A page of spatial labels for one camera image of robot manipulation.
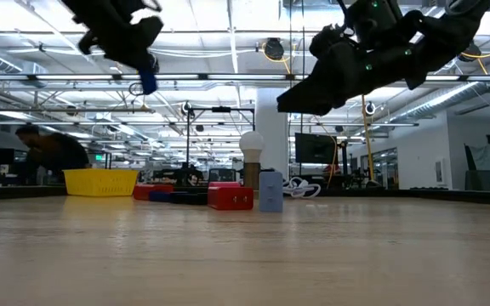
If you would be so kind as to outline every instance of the lamp shade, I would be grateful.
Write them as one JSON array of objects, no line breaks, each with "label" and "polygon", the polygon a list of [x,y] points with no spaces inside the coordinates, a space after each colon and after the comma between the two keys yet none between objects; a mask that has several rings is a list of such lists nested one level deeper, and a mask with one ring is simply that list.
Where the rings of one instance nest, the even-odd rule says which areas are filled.
[{"label": "lamp shade", "polygon": [[264,138],[258,132],[247,132],[239,140],[239,148],[243,152],[245,162],[260,162]]}]

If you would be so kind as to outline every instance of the light blue box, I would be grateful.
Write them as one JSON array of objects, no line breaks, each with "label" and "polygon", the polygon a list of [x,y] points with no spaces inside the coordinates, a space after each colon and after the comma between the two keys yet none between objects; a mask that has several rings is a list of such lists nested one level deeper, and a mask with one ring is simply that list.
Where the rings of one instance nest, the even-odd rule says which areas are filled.
[{"label": "light blue box", "polygon": [[282,174],[260,173],[259,206],[261,212],[282,213]]}]

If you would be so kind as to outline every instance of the yellow pole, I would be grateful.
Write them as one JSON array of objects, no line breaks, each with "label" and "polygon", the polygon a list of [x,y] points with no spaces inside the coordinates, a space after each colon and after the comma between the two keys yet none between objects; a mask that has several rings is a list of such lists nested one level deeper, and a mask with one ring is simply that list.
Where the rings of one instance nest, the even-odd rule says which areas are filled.
[{"label": "yellow pole", "polygon": [[373,159],[372,147],[370,146],[370,136],[368,134],[368,124],[366,123],[366,99],[362,95],[362,120],[364,121],[364,135],[366,135],[367,163],[370,167],[370,180],[373,180]]}]

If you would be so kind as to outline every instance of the table surface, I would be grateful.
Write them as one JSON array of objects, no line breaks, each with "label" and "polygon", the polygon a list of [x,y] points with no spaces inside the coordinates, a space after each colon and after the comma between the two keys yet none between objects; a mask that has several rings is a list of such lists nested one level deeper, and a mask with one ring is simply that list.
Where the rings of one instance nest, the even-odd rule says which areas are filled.
[{"label": "table surface", "polygon": [[0,305],[490,305],[490,205],[0,201]]}]

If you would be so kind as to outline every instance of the red toy block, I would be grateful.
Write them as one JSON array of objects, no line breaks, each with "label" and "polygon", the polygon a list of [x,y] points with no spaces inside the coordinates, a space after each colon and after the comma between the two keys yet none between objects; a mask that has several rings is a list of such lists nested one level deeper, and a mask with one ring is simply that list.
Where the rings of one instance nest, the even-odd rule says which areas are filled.
[{"label": "red toy block", "polygon": [[151,191],[174,192],[174,186],[170,184],[137,184],[134,188],[134,199],[140,201],[149,201]]},{"label": "red toy block", "polygon": [[248,187],[209,187],[208,205],[216,210],[251,210],[254,191]]},{"label": "red toy block", "polygon": [[241,187],[239,182],[211,182],[209,187]]}]

